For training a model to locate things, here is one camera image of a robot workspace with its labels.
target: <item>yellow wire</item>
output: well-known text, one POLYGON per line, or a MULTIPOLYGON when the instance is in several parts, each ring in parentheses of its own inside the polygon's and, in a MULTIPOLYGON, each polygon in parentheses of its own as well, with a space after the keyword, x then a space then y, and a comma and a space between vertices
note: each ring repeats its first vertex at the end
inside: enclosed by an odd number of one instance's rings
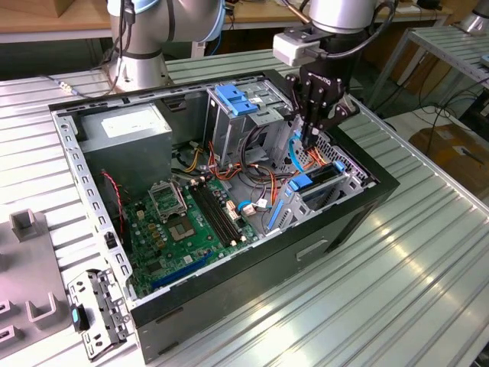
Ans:
POLYGON ((314 147, 314 150, 316 151, 317 156, 321 160, 321 162, 324 163, 324 164, 328 164, 328 162, 326 162, 324 159, 322 159, 322 155, 321 155, 321 153, 319 153, 318 147, 314 147))
POLYGON ((200 148, 199 149, 196 149, 196 153, 195 153, 195 155, 193 157, 192 164, 186 170, 183 170, 183 172, 189 173, 189 172, 192 172, 193 170, 196 169, 196 167, 197 167, 197 161, 199 159, 199 154, 200 154, 201 151, 202 151, 202 149, 200 149, 200 148))

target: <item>blue pcie slot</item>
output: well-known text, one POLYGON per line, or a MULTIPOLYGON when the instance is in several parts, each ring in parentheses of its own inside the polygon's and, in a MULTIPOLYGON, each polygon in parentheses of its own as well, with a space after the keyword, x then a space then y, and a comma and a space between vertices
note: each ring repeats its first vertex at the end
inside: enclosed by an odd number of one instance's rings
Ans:
POLYGON ((171 274, 165 275, 157 281, 152 281, 151 287, 153 288, 153 291, 159 287, 163 287, 164 285, 173 283, 175 280, 183 278, 184 276, 193 273, 195 270, 204 267, 206 265, 207 259, 210 258, 213 254, 213 252, 210 252, 200 260, 197 260, 192 264, 187 265, 185 268, 181 268, 180 270, 177 270, 171 274))

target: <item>cable connector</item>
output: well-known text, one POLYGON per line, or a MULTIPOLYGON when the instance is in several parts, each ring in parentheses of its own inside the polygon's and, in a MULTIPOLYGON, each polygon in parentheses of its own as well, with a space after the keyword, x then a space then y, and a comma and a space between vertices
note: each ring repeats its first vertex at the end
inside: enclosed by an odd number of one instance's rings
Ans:
POLYGON ((124 0, 124 21, 128 25, 133 25, 136 22, 136 11, 131 0, 124 0))

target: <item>ram slot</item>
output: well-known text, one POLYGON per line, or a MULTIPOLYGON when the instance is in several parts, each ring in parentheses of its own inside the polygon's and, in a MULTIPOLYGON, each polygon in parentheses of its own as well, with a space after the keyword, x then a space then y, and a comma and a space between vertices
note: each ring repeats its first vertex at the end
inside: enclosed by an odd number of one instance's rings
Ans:
POLYGON ((207 187, 192 187, 190 189, 192 198, 196 201, 197 206, 209 222, 209 225, 219 237, 219 241, 228 247, 232 242, 240 239, 238 230, 234 227, 231 220, 225 215, 217 202, 216 198, 207 189, 207 187))

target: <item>metal workbench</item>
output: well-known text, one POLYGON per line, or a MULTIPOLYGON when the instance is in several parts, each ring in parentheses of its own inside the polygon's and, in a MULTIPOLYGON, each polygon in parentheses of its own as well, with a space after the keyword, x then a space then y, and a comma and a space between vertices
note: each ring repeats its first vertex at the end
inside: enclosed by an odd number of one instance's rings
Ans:
MULTIPOLYGON (((169 63, 176 82, 274 68, 270 51, 169 63)), ((100 72, 59 76, 82 93, 100 72)), ((46 213, 65 284, 104 268, 43 78, 0 83, 0 215, 46 213)), ((342 128, 401 183, 348 242, 152 365, 469 365, 489 340, 489 210, 364 110, 342 128)), ((0 361, 88 365, 72 327, 0 361)), ((134 335, 96 365, 143 365, 134 335)))
MULTIPOLYGON (((387 78, 392 73, 397 61, 403 56, 403 52, 410 41, 419 45, 422 49, 421 52, 423 50, 429 52, 459 71, 457 77, 447 88, 447 93, 440 104, 448 101, 457 92, 457 85, 464 76, 472 78, 476 83, 480 83, 486 88, 489 87, 489 67, 481 63, 481 57, 489 54, 489 34, 472 36, 454 26, 412 28, 406 30, 389 61, 387 61, 375 83, 374 91, 367 106, 372 107, 377 100, 387 78)), ((412 73, 415 66, 408 67, 405 73, 412 73)))

